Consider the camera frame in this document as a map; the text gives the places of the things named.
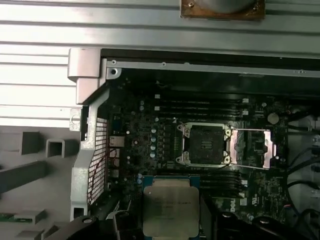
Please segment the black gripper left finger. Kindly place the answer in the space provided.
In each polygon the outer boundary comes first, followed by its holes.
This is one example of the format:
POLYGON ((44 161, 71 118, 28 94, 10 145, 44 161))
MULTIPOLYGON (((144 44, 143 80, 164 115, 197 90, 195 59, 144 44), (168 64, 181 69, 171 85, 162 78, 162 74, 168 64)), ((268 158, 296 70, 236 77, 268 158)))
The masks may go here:
POLYGON ((81 216, 47 237, 48 240, 142 240, 142 198, 129 201, 126 209, 107 215, 81 216))

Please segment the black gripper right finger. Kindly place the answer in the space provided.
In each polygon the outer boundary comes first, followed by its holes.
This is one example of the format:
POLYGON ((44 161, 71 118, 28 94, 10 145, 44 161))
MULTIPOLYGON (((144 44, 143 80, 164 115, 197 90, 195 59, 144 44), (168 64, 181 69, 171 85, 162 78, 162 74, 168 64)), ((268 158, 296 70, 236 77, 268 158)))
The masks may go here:
POLYGON ((200 196, 200 226, 207 240, 292 240, 296 232, 279 221, 260 216, 251 223, 220 211, 208 196, 200 196))

